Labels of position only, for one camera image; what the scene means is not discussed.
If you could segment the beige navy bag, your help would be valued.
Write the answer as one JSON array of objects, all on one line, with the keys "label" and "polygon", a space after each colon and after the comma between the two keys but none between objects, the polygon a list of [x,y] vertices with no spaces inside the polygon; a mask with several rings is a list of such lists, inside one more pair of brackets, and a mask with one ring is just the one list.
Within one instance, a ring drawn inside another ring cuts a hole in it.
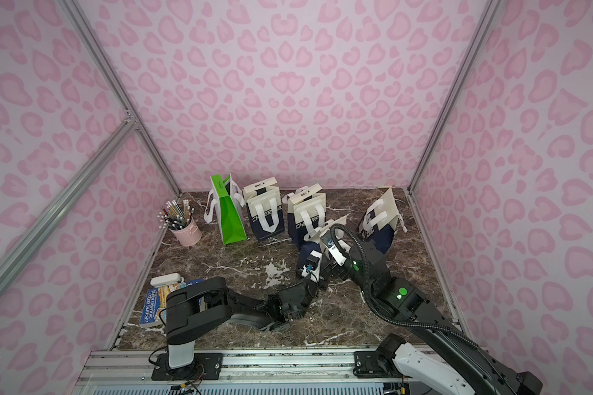
[{"label": "beige navy bag", "polygon": [[285,231],[283,201],[275,177],[245,186],[243,196],[250,227],[259,242]]},{"label": "beige navy bag", "polygon": [[380,253],[387,254],[398,228],[405,233],[408,231],[396,205],[393,190],[387,189],[368,207],[357,230],[363,240],[373,243]]},{"label": "beige navy bag", "polygon": [[298,278],[303,278],[301,276],[301,270],[303,268],[304,263],[306,262],[308,255],[311,253],[312,250],[318,251],[322,253],[322,255],[325,252],[327,252],[327,250],[323,249],[323,245],[321,243],[321,236],[328,230],[330,230],[330,228],[334,224],[346,225],[347,219],[347,216],[343,216],[337,220],[328,220],[323,226],[318,226],[312,232],[308,233],[305,236],[305,242],[300,249],[295,269],[295,273]]},{"label": "beige navy bag", "polygon": [[326,194],[321,190],[319,184],[302,187],[282,200],[288,209],[288,235],[298,249],[326,222]]}]

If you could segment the green white takeout bag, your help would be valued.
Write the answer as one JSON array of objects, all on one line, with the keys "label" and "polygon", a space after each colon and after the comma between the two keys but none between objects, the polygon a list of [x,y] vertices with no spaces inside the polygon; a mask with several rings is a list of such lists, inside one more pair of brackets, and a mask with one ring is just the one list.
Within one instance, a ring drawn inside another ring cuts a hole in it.
[{"label": "green white takeout bag", "polygon": [[204,220],[217,222],[224,245],[247,240],[242,209],[245,206],[243,192],[229,174],[226,178],[220,174],[210,177],[209,191]]}]

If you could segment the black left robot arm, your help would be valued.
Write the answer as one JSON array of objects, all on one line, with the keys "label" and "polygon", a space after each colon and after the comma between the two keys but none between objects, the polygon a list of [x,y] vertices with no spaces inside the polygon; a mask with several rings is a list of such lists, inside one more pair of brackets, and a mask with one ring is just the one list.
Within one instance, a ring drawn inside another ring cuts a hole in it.
[{"label": "black left robot arm", "polygon": [[262,300],[234,291],[223,277],[174,291],[159,314],[166,329],[167,367],[174,370],[194,365],[195,341],[222,324],[260,332],[283,331],[305,316],[318,292],[318,279],[313,274]]}]

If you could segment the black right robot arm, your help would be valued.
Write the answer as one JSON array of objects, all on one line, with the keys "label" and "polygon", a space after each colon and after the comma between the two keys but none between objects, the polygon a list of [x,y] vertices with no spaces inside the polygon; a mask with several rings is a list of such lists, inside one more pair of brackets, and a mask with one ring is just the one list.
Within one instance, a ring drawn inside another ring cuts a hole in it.
[{"label": "black right robot arm", "polygon": [[411,281],[391,275],[385,256],[345,225],[334,224],[322,237],[332,263],[362,291],[368,309],[387,324],[409,330],[439,359],[426,356],[395,335],[381,343],[398,372],[441,394],[540,394],[542,381],[516,372],[493,358],[446,319]]}]

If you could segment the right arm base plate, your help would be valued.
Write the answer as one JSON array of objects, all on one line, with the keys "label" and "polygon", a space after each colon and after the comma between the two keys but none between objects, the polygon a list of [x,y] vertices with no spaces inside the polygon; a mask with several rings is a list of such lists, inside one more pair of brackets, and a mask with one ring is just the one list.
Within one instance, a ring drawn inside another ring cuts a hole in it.
[{"label": "right arm base plate", "polygon": [[353,375],[358,379],[408,379],[415,378],[409,371],[395,366],[394,360],[401,352],[400,345],[395,351],[379,347],[373,350],[357,351],[353,354]]}]

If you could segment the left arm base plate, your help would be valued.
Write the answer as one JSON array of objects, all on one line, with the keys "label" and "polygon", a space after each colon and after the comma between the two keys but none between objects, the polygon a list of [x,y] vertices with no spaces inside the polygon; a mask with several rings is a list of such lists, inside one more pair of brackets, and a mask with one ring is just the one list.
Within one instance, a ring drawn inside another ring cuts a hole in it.
[{"label": "left arm base plate", "polygon": [[171,368],[168,365],[168,355],[161,353],[156,359],[148,357],[153,365],[151,379],[153,381],[202,381],[218,380],[223,364],[222,353],[199,353],[194,356],[190,365]]}]

